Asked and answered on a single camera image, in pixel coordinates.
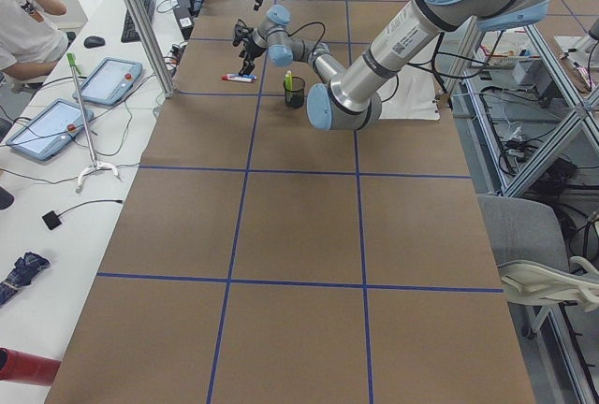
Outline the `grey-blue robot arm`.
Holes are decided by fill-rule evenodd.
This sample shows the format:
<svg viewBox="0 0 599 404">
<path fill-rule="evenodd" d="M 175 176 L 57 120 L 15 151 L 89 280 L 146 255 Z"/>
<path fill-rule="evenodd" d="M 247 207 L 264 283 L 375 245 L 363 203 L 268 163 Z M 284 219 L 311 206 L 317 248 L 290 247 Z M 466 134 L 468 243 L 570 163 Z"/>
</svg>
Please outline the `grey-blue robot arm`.
<svg viewBox="0 0 599 404">
<path fill-rule="evenodd" d="M 343 67 L 322 42 L 294 38 L 287 32 L 290 12 L 271 7 L 261 23 L 236 23 L 233 44 L 241 47 L 241 73 L 268 54 L 287 67 L 308 64 L 320 78 L 307 94 L 307 114 L 320 130 L 360 130 L 379 119 L 379 89 L 442 32 L 453 32 L 470 18 L 483 31 L 499 31 L 540 22 L 549 0 L 410 0 L 357 60 Z"/>
</svg>

